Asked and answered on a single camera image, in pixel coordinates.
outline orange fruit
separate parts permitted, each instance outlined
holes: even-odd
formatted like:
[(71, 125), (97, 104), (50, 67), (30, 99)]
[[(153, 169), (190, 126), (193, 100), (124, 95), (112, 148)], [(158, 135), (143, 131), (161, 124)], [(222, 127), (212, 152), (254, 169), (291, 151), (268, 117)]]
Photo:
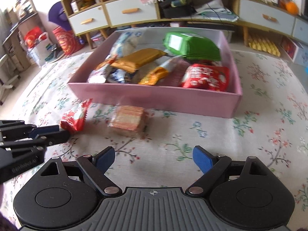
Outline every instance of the orange fruit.
[(285, 9), (292, 15), (298, 15), (298, 7), (295, 2), (289, 1), (285, 4)]

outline white drawer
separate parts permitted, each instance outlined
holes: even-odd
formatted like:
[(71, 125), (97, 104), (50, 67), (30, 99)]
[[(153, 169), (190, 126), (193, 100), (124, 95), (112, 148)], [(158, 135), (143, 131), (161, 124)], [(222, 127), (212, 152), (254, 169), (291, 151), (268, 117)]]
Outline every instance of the white drawer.
[(295, 25), (293, 30), (293, 37), (300, 41), (308, 43), (308, 23), (295, 19)]
[(102, 6), (97, 6), (69, 18), (76, 35), (108, 25)]
[(295, 17), (279, 9), (249, 0), (240, 2), (240, 20), (292, 35)]
[[(145, 5), (140, 0), (117, 0), (105, 5), (112, 26), (158, 19), (153, 3)], [(126, 14), (125, 10), (130, 9), (135, 9), (136, 11)]]

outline storage box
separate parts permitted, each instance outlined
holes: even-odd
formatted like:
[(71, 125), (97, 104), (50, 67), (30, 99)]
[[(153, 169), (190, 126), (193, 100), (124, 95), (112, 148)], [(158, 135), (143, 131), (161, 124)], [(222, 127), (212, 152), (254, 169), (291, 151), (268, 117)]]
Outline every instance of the storage box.
[(286, 51), (288, 56), (292, 59), (292, 62), (308, 66), (308, 46), (304, 45), (296, 40), (284, 36), (281, 41), (281, 47)]
[(230, 69), (227, 92), (192, 88), (147, 86), (138, 84), (87, 83), (90, 72), (109, 54), (113, 43), (123, 32), (143, 33), (136, 50), (157, 48), (165, 50), (163, 39), (171, 27), (133, 28), (115, 31), (80, 66), (68, 85), (82, 101), (92, 98), (93, 102), (116, 105), (131, 105), (173, 112), (231, 118), (242, 97), (241, 81), (227, 40), (221, 31), (200, 28), (177, 28), (176, 31), (190, 32), (211, 39), (221, 52), (223, 66)]

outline green snack package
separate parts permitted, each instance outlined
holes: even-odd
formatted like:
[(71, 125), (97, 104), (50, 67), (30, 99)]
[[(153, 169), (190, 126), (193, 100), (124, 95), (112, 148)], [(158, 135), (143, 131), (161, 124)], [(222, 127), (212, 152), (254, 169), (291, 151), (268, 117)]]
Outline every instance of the green snack package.
[(168, 32), (164, 46), (173, 54), (182, 55), (189, 60), (221, 60), (219, 48), (213, 41), (193, 33)]

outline crosshair marking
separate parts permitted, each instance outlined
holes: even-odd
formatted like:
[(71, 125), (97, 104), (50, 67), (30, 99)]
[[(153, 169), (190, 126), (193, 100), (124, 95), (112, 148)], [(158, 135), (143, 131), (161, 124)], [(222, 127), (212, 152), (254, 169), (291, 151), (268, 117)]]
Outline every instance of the crosshair marking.
[(151, 192), (148, 192), (148, 193), (150, 193), (151, 195), (157, 195), (159, 192), (157, 192), (157, 191), (155, 191), (155, 190), (152, 190)]

